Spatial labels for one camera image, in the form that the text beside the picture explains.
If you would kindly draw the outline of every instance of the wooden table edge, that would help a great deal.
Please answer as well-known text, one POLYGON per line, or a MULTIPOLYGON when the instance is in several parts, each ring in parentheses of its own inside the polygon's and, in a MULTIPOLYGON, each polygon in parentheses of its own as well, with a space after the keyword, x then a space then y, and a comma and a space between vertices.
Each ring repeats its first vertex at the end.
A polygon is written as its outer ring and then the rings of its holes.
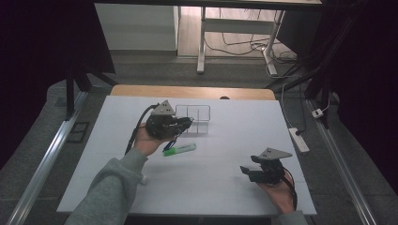
POLYGON ((128 84, 115 85, 111 96, 209 99, 228 97, 234 100, 275 100, 274 93, 269 89, 128 84))

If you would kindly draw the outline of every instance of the wire basket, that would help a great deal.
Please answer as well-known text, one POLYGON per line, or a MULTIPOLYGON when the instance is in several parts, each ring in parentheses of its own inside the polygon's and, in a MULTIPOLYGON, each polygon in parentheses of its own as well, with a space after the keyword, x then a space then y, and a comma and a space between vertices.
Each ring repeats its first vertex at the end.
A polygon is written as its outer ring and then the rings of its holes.
POLYGON ((210 106, 208 105, 176 105, 176 117, 192 118, 191 127, 185 132, 206 134, 210 121, 210 106))

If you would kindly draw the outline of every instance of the white wall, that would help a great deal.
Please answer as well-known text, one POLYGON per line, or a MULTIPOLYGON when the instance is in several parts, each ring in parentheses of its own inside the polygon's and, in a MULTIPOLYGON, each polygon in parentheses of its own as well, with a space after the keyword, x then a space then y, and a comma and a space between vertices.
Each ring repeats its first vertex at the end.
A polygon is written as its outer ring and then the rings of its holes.
POLYGON ((176 7, 96 4, 110 50, 175 51, 176 7))

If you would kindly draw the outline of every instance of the table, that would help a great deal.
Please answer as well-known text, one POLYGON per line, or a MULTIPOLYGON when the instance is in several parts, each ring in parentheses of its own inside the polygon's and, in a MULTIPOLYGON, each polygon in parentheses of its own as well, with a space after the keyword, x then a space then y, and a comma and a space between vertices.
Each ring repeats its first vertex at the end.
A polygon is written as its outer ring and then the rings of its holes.
POLYGON ((110 158, 124 156, 133 124, 148 104, 165 99, 172 106, 210 106, 208 133, 182 134, 178 138, 176 145, 196 143, 197 149, 194 151, 172 157, 164 157, 161 151, 157 151, 149 157, 143 169, 149 182, 145 186, 138 186, 130 210, 132 214, 229 217, 277 215, 278 212, 267 195, 251 183, 239 168, 240 165, 255 167, 250 155, 259 155, 265 145, 294 155, 282 159, 282 162, 295 177, 298 209, 307 215, 316 214, 279 102, 274 100, 271 91, 128 85, 117 85, 106 98, 58 212, 74 210, 85 196, 95 174, 106 162, 110 158), (219 99, 224 96, 231 99, 219 99), (243 109, 250 109, 251 116, 246 116, 243 109))
MULTIPOLYGON (((281 2, 291 4, 314 4, 321 5, 319 0, 279 0, 269 2, 281 2)), ((283 20, 284 10, 278 11, 275 15, 275 21, 263 22, 263 21, 245 21, 245 20, 228 20, 228 19, 207 19, 206 8, 202 7, 202 19, 201 19, 201 32, 200 32, 200 44, 198 53, 198 64, 197 73, 203 74, 205 72, 205 32, 223 32, 223 33, 239 33, 239 34, 258 34, 258 35, 269 35, 269 41, 267 47, 262 49, 262 54, 266 60, 269 75, 277 75, 276 68, 271 58, 272 46, 275 41, 276 35, 278 34, 279 27, 283 20)))

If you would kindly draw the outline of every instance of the dark curtain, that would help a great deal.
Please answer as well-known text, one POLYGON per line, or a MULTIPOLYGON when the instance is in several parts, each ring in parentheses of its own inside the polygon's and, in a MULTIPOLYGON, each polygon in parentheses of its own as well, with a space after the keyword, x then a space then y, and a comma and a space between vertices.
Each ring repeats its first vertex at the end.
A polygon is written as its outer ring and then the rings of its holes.
POLYGON ((345 126, 398 192, 398 13, 370 0, 331 67, 331 87, 340 99, 345 126))
POLYGON ((92 2, 1 1, 0 33, 3 167, 71 64, 115 69, 92 2))

